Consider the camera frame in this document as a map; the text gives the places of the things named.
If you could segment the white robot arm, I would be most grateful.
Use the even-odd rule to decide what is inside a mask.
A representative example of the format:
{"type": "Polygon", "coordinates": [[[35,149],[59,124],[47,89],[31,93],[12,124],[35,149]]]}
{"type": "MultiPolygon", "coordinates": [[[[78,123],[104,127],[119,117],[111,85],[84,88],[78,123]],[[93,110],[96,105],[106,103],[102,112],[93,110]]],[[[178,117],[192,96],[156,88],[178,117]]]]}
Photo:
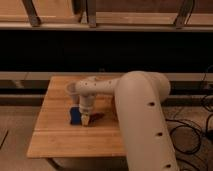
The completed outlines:
{"type": "Polygon", "coordinates": [[[161,102],[170,82],[158,72],[132,71],[119,78],[75,83],[79,110],[90,115],[97,94],[112,94],[129,171],[179,171],[161,102]]]}

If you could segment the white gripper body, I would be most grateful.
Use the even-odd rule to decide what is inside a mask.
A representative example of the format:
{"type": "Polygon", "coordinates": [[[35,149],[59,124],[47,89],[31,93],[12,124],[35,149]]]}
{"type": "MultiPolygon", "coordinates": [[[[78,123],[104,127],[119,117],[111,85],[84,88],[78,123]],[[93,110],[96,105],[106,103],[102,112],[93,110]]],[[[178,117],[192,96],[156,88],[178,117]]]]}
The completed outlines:
{"type": "Polygon", "coordinates": [[[79,111],[81,113],[81,123],[83,126],[88,126],[90,116],[92,115],[94,102],[93,101],[80,101],[79,111]]]}

